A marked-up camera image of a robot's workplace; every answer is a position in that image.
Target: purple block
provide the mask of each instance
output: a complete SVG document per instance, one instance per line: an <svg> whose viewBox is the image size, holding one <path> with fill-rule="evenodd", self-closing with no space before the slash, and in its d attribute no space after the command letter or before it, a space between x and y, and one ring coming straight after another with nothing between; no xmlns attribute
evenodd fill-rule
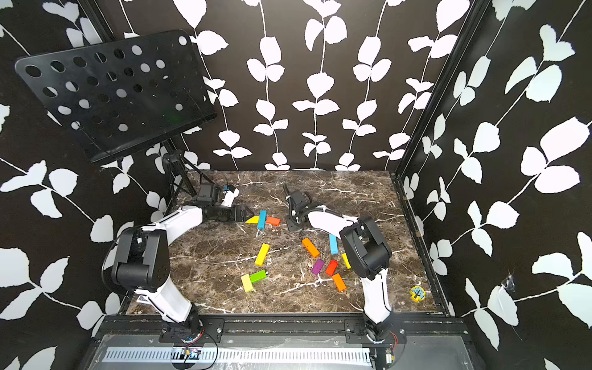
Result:
<svg viewBox="0 0 592 370"><path fill-rule="evenodd" d="M322 259L317 259L317 263L314 264L311 272L315 275L318 275L318 273L321 272L321 270L323 269L324 264L325 262L323 262Z"/></svg>

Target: green block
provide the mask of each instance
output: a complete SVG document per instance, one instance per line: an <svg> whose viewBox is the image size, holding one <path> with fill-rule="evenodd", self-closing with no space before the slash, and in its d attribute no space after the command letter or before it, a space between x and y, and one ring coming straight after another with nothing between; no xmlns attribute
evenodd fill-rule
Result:
<svg viewBox="0 0 592 370"><path fill-rule="evenodd" d="M261 281L263 279L265 279L267 277L267 272L265 272L265 270L261 270L259 272L255 272L253 275L249 275L249 278L251 279L251 284Z"/></svg>

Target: blue block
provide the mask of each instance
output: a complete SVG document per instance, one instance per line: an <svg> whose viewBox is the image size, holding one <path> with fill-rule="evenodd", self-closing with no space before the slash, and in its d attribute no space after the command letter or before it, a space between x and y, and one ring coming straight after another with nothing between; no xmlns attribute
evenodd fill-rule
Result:
<svg viewBox="0 0 592 370"><path fill-rule="evenodd" d="M265 229L265 220L267 220L267 211L259 211L259 223L257 223L257 229Z"/></svg>
<svg viewBox="0 0 592 370"><path fill-rule="evenodd" d="M329 234L329 243L331 244L331 254L336 255L337 251L337 237L333 234Z"/></svg>

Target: ventilation grille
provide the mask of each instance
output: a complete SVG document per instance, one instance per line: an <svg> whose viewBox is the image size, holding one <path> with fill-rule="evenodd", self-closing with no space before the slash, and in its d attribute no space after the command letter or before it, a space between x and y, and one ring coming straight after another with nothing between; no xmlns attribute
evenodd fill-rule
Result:
<svg viewBox="0 0 592 370"><path fill-rule="evenodd" d="M186 362L211 363L216 348L203 348L199 360L187 359L183 348L108 347L103 362ZM344 365L370 365L368 348L220 348L216 362L243 363L341 363Z"/></svg>

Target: brown marble surface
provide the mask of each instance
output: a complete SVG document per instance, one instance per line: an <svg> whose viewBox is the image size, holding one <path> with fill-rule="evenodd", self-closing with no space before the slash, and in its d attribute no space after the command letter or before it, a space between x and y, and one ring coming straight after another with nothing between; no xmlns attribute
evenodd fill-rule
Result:
<svg viewBox="0 0 592 370"><path fill-rule="evenodd" d="M342 214L371 215L378 222L392 250L388 276L389 301L395 311L435 311L426 273L414 248L401 205L386 172L208 172L219 184L237 186L235 204L247 204L256 215L267 210L281 218L279 226L266 225L257 233L256 224L204 222L186 232L170 246L171 277L179 290L197 306L200 313L320 313L351 312L364 305L359 277L348 270L341 254L330 254L329 235L306 229L290 233L286 227L287 205L282 190L308 191ZM325 261L317 276L310 271L317 259L302 246L308 237ZM271 246L263 267L255 266L262 243ZM339 293L324 271L331 259L339 262L346 286ZM264 269L268 277L253 284L245 293L240 277ZM426 299L415 303L409 290L420 285ZM154 309L136 303L128 314L153 314Z"/></svg>

